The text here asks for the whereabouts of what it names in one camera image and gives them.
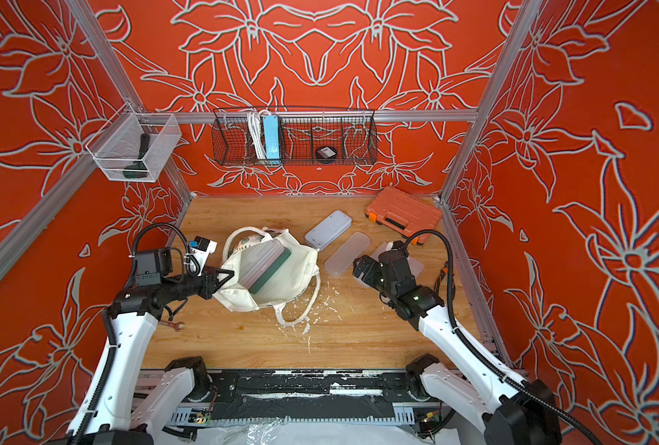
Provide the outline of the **translucent frosted pencil case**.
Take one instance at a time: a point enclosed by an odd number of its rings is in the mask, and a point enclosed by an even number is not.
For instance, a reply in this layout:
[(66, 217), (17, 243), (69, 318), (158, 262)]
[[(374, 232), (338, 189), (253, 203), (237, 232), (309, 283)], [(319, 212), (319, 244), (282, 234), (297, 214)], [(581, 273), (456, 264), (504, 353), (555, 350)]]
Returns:
[(370, 246), (370, 237), (361, 232), (355, 232), (342, 246), (325, 261), (324, 267), (330, 276), (341, 276), (361, 257)]

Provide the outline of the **white printed canvas tote bag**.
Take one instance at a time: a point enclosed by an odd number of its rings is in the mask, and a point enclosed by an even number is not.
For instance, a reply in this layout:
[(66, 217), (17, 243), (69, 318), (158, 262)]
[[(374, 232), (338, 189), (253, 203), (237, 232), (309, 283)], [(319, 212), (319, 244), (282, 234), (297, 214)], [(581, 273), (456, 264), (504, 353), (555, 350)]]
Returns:
[[(281, 326), (307, 318), (321, 286), (318, 250), (300, 244), (287, 229), (244, 226), (232, 232), (222, 252), (222, 268), (233, 277), (213, 294), (231, 312), (271, 308)], [(307, 307), (294, 320), (284, 318), (285, 306), (315, 284)]]

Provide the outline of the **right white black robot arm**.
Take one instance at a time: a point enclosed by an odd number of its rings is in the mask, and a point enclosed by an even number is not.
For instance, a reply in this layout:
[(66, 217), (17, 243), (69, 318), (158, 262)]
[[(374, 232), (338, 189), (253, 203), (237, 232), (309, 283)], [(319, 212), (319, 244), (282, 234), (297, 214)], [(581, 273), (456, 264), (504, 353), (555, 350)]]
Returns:
[(363, 255), (353, 261), (353, 275), (378, 291), (381, 301), (435, 344), (459, 369), (455, 376), (426, 354), (407, 371), (431, 398), (444, 402), (483, 434), (488, 444), (559, 444), (568, 424), (591, 443), (596, 434), (558, 408), (551, 389), (510, 369), (481, 344), (455, 314), (454, 255), (445, 235), (431, 231), (446, 249), (447, 261), (437, 280), (446, 290), (418, 285), (408, 264), (409, 239), (390, 244), (378, 259)]

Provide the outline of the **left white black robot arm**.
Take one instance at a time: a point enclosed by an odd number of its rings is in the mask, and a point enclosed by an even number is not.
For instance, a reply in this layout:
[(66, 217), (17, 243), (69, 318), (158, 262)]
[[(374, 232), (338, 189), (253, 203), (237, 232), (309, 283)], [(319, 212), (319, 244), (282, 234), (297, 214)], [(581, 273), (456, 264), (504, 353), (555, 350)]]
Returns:
[(62, 444), (152, 444), (186, 399), (203, 402), (214, 386), (200, 356), (171, 362), (161, 382), (138, 407), (132, 405), (142, 361), (166, 306), (198, 296), (212, 299), (233, 278), (207, 266), (158, 285), (123, 289), (103, 309), (106, 342), (79, 411)]

